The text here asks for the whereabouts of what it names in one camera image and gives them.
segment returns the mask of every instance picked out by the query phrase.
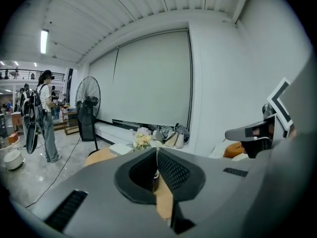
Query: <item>orange cushion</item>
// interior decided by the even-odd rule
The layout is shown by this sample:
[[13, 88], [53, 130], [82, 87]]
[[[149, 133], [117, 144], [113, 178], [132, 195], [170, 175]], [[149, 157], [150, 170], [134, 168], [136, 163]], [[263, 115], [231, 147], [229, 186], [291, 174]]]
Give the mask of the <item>orange cushion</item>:
[[226, 158], [234, 158], [237, 155], [243, 153], [243, 147], [241, 142], [236, 142], [234, 144], [229, 145], [224, 151], [223, 156]]

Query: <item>ceiling panel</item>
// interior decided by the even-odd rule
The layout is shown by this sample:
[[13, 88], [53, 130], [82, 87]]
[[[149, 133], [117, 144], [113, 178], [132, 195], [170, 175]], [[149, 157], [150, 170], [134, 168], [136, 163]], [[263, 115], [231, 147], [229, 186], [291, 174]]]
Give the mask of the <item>ceiling panel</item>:
[[186, 9], [214, 10], [228, 13], [232, 17], [239, 2], [241, 1], [26, 0], [5, 29], [6, 37], [0, 43], [0, 59], [5, 52], [32, 53], [33, 57], [40, 57], [40, 31], [48, 29], [48, 52], [45, 56], [78, 63], [96, 44], [138, 19], [165, 11]]

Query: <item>white cushion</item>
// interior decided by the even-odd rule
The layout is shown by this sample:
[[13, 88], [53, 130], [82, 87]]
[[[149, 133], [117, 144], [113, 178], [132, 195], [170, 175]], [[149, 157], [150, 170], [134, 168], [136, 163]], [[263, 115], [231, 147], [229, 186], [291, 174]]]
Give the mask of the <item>white cushion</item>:
[[246, 154], [246, 153], [240, 153], [240, 154], [237, 155], [236, 157], [233, 157], [231, 160], [232, 160], [232, 161], [241, 161], [241, 160], [246, 159], [246, 158], [248, 158], [248, 157], [249, 157], [248, 154]]

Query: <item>fluorescent light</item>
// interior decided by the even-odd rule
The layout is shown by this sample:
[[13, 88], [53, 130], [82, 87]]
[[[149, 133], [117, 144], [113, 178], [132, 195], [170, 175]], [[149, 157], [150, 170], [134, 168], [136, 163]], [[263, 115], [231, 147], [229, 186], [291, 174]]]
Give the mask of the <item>fluorescent light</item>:
[[49, 31], [43, 29], [41, 31], [41, 53], [46, 54], [46, 42], [48, 40]]

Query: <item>black stand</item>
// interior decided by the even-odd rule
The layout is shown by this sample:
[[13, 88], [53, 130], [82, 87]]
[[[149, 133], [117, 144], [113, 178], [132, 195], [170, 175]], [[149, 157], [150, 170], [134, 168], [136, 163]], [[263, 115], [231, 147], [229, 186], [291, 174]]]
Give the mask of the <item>black stand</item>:
[[92, 155], [94, 152], [97, 152], [97, 151], [99, 151], [99, 149], [98, 149], [98, 144], [97, 144], [97, 138], [96, 138], [96, 133], [95, 133], [95, 121], [94, 121], [94, 114], [93, 114], [94, 112], [93, 112], [93, 110], [92, 110], [92, 112], [91, 112], [91, 121], [92, 121], [92, 123], [91, 123], [91, 126], [93, 127], [92, 129], [93, 129], [93, 135], [94, 135], [94, 141], [95, 141], [95, 146], [96, 146], [96, 149], [94, 150], [94, 151], [92, 151], [88, 156], [90, 156], [90, 155]]

